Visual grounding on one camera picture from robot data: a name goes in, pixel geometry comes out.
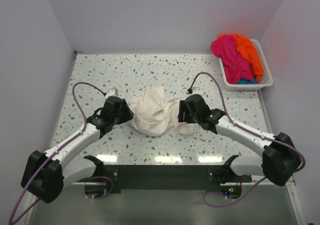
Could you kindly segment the white t shirt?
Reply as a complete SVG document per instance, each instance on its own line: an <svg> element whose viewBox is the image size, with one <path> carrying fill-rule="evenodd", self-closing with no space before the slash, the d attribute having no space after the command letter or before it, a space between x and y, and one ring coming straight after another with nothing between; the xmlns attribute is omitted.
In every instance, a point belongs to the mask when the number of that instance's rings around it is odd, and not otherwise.
<svg viewBox="0 0 320 225"><path fill-rule="evenodd" d="M191 135L194 125L178 122L180 98L166 98L162 86L149 85L145 92L132 98L129 108L133 119L129 124L138 132L160 137L169 129L174 128L181 135Z"/></svg>

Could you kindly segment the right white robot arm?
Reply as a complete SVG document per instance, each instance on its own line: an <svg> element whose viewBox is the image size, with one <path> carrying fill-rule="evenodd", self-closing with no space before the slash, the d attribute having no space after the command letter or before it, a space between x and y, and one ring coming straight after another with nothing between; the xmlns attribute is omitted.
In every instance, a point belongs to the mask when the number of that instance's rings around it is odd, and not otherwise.
<svg viewBox="0 0 320 225"><path fill-rule="evenodd" d="M210 109L199 94L179 102L177 119L180 123L198 124L205 131L230 138L258 155L258 158L244 161L232 158L222 170L227 181L233 182L239 176L264 176L282 187L305 163L287 134L263 132L237 121L226 110Z"/></svg>

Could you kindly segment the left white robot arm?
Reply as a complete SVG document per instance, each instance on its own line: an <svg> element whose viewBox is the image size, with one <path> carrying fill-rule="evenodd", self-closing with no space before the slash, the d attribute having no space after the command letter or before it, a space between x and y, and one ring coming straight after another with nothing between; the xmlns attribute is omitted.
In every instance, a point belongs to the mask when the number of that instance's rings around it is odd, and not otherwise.
<svg viewBox="0 0 320 225"><path fill-rule="evenodd" d="M41 201L49 204L63 188L83 179L104 179L104 163L92 155L84 157L85 164L71 168L69 163L89 145L134 117L125 99L109 96L103 107L84 119L84 124L59 145L40 152L34 151L27 160L21 186Z"/></svg>

